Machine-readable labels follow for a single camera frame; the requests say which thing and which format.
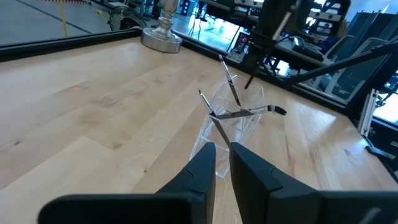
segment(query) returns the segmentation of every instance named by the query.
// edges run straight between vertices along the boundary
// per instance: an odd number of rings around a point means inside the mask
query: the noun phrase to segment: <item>clear plastic container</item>
[[[244,86],[248,81],[247,79],[234,76],[232,81],[242,107],[236,104],[229,84],[228,82],[225,82],[218,88],[216,95],[210,103],[213,111],[217,115],[240,111],[242,108],[251,109],[266,105],[264,90],[261,85],[252,82],[249,88],[245,90]],[[223,127],[230,142],[239,142],[244,145],[251,133],[254,131],[260,118],[261,113],[257,113],[252,116],[240,118],[218,119],[218,121]],[[190,160],[207,142],[213,142],[216,146],[216,175],[224,178],[229,171],[229,147],[224,142],[209,114],[207,114],[199,130],[199,135],[195,141],[195,145],[193,146]]]

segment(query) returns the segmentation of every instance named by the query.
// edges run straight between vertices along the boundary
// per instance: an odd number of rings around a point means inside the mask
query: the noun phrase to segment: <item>chair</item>
[[[346,35],[341,38],[329,51],[325,54],[325,57],[332,62],[337,62],[342,59],[349,57],[349,49],[354,41],[353,35]]]
[[[386,43],[388,41],[371,37],[355,51],[352,57]],[[380,56],[373,60],[342,69],[340,72],[335,73],[330,80],[324,77],[318,87],[324,90],[326,94],[333,95],[337,100],[348,103],[386,57],[387,55]]]
[[[353,35],[346,35],[341,38],[329,51],[325,54],[325,58],[331,60],[332,62],[337,62],[349,57],[351,52],[351,46],[354,41]],[[315,81],[310,80],[308,85],[312,88],[316,88],[321,82],[323,77],[317,77]]]

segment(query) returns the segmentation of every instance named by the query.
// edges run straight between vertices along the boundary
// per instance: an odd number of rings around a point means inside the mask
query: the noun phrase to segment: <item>metal stand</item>
[[[182,39],[173,34],[171,26],[173,25],[172,15],[177,10],[179,0],[160,0],[162,5],[162,17],[158,19],[159,26],[156,28],[145,28],[142,31],[141,42],[147,47],[165,53],[180,52]]]
[[[376,109],[376,100],[379,96],[379,91],[372,89],[370,94],[366,97],[365,104],[363,105],[361,118],[358,123],[358,131],[361,135],[367,137],[371,129],[371,123],[374,110]],[[388,152],[384,152],[376,147],[366,146],[365,149],[372,155],[383,156],[388,159],[394,160],[396,157]]]
[[[368,136],[371,129],[373,113],[376,109],[376,100],[378,96],[379,90],[372,89],[370,94],[366,97],[365,104],[363,105],[361,118],[358,123],[358,131],[365,137]]]

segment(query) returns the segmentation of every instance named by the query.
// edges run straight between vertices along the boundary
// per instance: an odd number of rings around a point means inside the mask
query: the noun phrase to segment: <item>wooden table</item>
[[[247,76],[237,70],[232,72]],[[0,63],[0,223],[35,223],[75,193],[155,192],[187,162],[219,62],[128,39]],[[248,148],[316,188],[396,190],[348,118],[268,83]],[[241,223],[231,177],[217,179],[214,223]]]

